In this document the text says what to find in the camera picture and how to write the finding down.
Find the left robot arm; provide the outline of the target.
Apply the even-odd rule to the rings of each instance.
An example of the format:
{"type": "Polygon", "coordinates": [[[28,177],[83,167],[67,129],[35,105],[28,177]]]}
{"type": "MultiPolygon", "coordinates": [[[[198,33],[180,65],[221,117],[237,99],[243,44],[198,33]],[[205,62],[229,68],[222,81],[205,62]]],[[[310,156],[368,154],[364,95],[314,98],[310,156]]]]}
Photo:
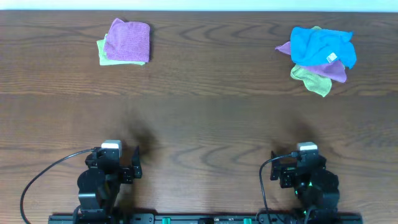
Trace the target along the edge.
{"type": "Polygon", "coordinates": [[[95,147],[85,159],[88,169],[77,180],[80,206],[73,212],[73,223],[125,223],[129,219],[114,207],[122,184],[142,177],[139,148],[131,164],[120,164],[119,148],[95,147]]]}

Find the blue microfiber cloth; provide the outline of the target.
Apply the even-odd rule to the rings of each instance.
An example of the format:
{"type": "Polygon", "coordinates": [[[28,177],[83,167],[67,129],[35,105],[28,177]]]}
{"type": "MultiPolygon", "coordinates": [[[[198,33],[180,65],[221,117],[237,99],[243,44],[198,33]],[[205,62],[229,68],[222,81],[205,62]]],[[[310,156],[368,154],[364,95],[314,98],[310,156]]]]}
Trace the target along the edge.
{"type": "Polygon", "coordinates": [[[315,66],[339,60],[352,69],[357,61],[352,37],[352,32],[295,27],[290,35],[290,56],[298,65],[315,66]]]}

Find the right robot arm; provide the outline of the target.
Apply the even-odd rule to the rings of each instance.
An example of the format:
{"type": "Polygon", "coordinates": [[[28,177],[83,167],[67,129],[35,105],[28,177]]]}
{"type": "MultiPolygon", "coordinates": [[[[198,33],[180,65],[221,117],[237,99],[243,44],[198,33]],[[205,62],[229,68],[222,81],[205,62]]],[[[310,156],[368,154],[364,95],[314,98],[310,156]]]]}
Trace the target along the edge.
{"type": "Polygon", "coordinates": [[[283,189],[293,188],[300,201],[284,219],[285,223],[333,223],[340,199],[338,176],[326,170],[326,159],[317,149],[297,150],[278,156],[271,153],[270,180],[278,180],[283,189]]]}

